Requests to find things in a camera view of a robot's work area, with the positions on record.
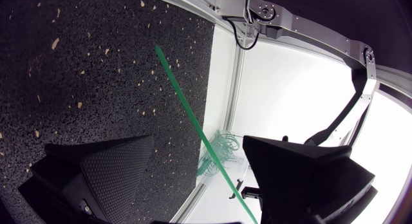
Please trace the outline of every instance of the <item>tan fleck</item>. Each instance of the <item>tan fleck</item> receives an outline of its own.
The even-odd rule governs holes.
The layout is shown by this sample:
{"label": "tan fleck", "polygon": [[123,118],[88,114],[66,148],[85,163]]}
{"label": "tan fleck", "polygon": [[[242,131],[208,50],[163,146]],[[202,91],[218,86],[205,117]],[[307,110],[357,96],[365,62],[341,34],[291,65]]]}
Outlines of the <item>tan fleck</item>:
{"label": "tan fleck", "polygon": [[52,50],[54,50],[54,49],[56,48],[57,43],[59,43],[59,41],[60,41],[59,38],[57,38],[57,39],[54,40],[53,44],[51,45]]}

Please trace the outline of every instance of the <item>black rubber floor mat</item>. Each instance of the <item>black rubber floor mat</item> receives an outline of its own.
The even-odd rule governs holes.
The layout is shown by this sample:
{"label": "black rubber floor mat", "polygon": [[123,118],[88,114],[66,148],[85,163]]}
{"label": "black rubber floor mat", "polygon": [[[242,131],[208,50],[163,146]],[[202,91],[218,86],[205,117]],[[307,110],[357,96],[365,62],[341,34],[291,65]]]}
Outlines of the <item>black rubber floor mat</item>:
{"label": "black rubber floor mat", "polygon": [[194,189],[200,138],[155,54],[159,44],[201,125],[214,25],[159,0],[0,0],[0,195],[40,223],[17,188],[44,145],[154,135],[127,223],[169,221]]}

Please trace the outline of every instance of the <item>green rod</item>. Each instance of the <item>green rod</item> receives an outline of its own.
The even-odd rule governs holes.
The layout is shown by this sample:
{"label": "green rod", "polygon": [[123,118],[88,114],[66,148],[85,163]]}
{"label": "green rod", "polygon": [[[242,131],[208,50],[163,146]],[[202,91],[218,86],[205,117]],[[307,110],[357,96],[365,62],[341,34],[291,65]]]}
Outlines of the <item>green rod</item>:
{"label": "green rod", "polygon": [[250,211],[250,209],[249,209],[249,207],[247,207],[245,201],[243,201],[243,198],[240,196],[239,192],[236,190],[234,184],[230,180],[230,178],[227,175],[225,169],[223,168],[222,164],[220,163],[218,157],[216,156],[216,153],[213,151],[213,148],[212,148],[211,144],[209,143],[209,141],[207,140],[207,138],[205,136],[205,133],[203,133],[196,117],[194,116],[194,113],[193,113],[191,107],[189,106],[189,103],[187,102],[187,100],[185,98],[185,95],[183,95],[183,92],[179,87],[179,83],[176,81],[172,71],[170,70],[169,64],[167,63],[167,60],[165,58],[165,55],[163,54],[162,49],[158,45],[156,45],[156,54],[159,57],[160,62],[162,63],[163,69],[165,70],[167,76],[169,77],[169,80],[172,83],[172,86],[173,86],[174,90],[176,91],[176,93],[177,93],[177,95],[180,99],[180,102],[182,103],[183,107],[185,108],[186,113],[189,116],[195,130],[198,132],[198,134],[200,135],[201,140],[205,144],[206,149],[211,154],[212,159],[215,161],[216,165],[218,166],[218,169],[221,171],[223,177],[225,178],[226,182],[229,184],[229,187],[232,189],[232,191],[236,195],[237,199],[242,204],[243,208],[245,208],[246,212],[249,214],[250,218],[252,218],[253,222],[255,224],[258,224],[258,221],[256,221],[256,218],[253,216],[252,211]]}

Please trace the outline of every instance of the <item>green wire bundle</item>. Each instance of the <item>green wire bundle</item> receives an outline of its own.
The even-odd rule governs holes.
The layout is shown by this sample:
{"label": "green wire bundle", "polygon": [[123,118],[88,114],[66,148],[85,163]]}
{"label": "green wire bundle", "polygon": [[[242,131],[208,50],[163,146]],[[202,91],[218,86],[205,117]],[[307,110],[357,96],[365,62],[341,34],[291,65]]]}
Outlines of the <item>green wire bundle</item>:
{"label": "green wire bundle", "polygon": [[[240,144],[236,140],[235,136],[230,132],[216,131],[214,134],[214,139],[211,141],[211,146],[222,165],[227,161],[238,161],[238,159],[233,155],[233,151],[237,151]],[[196,176],[203,174],[206,176],[213,176],[218,172],[219,169],[214,163],[212,156],[207,150],[205,150],[203,156],[199,159],[199,167]]]}

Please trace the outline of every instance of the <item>black cable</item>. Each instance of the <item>black cable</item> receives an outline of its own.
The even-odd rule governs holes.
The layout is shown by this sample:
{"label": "black cable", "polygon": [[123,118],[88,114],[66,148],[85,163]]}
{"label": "black cable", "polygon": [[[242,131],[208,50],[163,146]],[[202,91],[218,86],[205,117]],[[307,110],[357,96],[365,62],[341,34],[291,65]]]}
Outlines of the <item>black cable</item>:
{"label": "black cable", "polygon": [[259,32],[257,33],[256,38],[255,38],[255,41],[253,42],[252,46],[249,47],[249,48],[245,48],[245,47],[243,47],[242,45],[240,45],[240,43],[239,43],[238,34],[236,33],[236,26],[234,26],[234,23],[233,23],[231,20],[229,20],[229,19],[226,19],[226,18],[223,18],[223,19],[224,19],[225,21],[229,22],[230,25],[232,25],[232,27],[233,27],[233,32],[234,32],[234,38],[235,38],[236,44],[239,46],[239,48],[241,48],[242,50],[250,50],[250,49],[252,49],[252,48],[255,46],[255,44],[256,44],[257,41],[258,41]]}

